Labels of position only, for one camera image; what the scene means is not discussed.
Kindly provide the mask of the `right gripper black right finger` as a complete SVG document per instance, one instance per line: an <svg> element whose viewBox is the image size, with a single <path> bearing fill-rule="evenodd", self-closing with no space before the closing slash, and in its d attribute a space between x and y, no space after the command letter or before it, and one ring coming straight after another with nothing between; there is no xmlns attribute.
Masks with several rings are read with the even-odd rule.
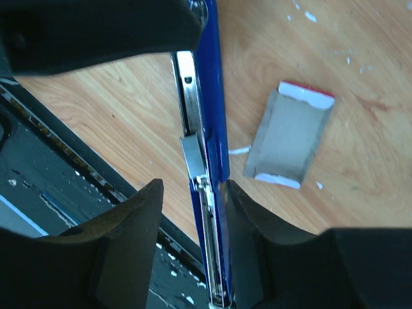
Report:
<svg viewBox="0 0 412 309"><path fill-rule="evenodd" d="M238 308L410 308L411 230L331 228L318 235L226 184Z"/></svg>

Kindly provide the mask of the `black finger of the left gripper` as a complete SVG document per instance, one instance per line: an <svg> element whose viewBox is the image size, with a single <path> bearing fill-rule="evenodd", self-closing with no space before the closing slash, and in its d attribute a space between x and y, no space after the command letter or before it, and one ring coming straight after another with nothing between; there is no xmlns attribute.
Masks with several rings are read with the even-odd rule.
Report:
<svg viewBox="0 0 412 309"><path fill-rule="evenodd" d="M1 1L1 75L54 75L193 50L201 31L186 1Z"/></svg>

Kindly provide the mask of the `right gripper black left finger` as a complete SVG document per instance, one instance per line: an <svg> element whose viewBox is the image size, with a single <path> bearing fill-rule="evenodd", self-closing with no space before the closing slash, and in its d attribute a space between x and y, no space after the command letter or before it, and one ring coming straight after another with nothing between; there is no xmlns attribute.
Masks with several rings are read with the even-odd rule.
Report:
<svg viewBox="0 0 412 309"><path fill-rule="evenodd" d="M2 308L145 308L164 184L58 236L1 230Z"/></svg>

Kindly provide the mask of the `silver staple strip piece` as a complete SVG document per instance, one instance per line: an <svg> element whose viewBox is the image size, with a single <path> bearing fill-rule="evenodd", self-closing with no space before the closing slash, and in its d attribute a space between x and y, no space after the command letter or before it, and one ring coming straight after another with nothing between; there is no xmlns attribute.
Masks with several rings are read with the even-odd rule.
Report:
<svg viewBox="0 0 412 309"><path fill-rule="evenodd" d="M180 143L190 181L194 181L198 176L205 176L205 163L197 134L181 138Z"/></svg>

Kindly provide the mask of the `silver staple strips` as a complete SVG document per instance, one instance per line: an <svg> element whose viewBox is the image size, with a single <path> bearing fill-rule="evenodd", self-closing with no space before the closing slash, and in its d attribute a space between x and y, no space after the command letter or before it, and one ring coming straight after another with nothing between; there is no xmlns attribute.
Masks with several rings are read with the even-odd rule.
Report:
<svg viewBox="0 0 412 309"><path fill-rule="evenodd" d="M334 104L335 96L327 91L282 80L268 97L243 175L299 189Z"/></svg>

